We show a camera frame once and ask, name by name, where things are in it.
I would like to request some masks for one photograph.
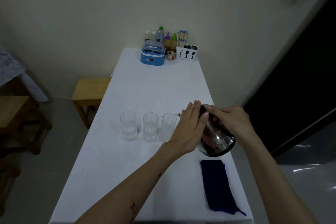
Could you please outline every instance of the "stainless steel kettle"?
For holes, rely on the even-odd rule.
[[[199,117],[205,112],[207,112],[207,109],[204,105],[201,105]],[[213,121],[214,117],[216,116],[209,113],[208,122],[197,146],[204,155],[209,157],[218,157],[228,153],[236,143],[235,136],[219,124],[219,119]]]

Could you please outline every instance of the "wall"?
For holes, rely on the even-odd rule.
[[[108,76],[145,30],[187,29],[216,105],[256,89],[318,0],[0,0],[0,44],[52,97]]]

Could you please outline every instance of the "floor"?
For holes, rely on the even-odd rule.
[[[6,210],[0,217],[0,224],[48,223],[86,137],[88,130],[69,99],[51,99],[49,103],[41,104],[41,110],[53,129],[46,133],[40,155],[26,152],[4,159],[19,167],[21,174],[12,180],[9,193],[5,195]],[[332,209],[336,202],[336,161],[331,154],[336,150],[335,137],[336,123],[276,159],[320,223],[331,223],[336,219]],[[321,144],[314,145],[316,141],[324,141],[322,148],[328,150],[321,149]],[[232,156],[255,223],[268,223],[245,153],[236,145]]]

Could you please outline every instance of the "forearm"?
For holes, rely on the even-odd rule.
[[[87,210],[77,224],[131,223],[166,169],[178,158],[168,143]]]
[[[243,145],[262,197],[268,220],[275,223],[317,223],[317,220],[293,190],[260,138]]]

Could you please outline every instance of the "wooden stool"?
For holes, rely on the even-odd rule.
[[[8,153],[29,150],[33,154],[40,154],[38,142],[45,129],[52,129],[52,125],[44,117],[39,108],[29,96],[0,97],[0,158]],[[37,120],[25,120],[32,114]],[[40,129],[31,142],[23,133],[25,125],[39,124]],[[6,148],[10,139],[15,139],[23,147]]]
[[[16,177],[20,175],[20,170],[16,169],[12,165],[3,162],[0,160],[0,171],[2,171],[2,176],[0,179],[0,195],[5,191],[5,188],[7,186],[8,181],[10,180],[11,177]],[[5,212],[5,206],[1,202],[0,203],[0,216],[3,216]]]
[[[102,102],[107,86],[111,78],[83,78],[79,79],[72,101],[79,112],[86,128],[90,128],[92,121],[88,119],[89,111],[95,109],[95,105]]]

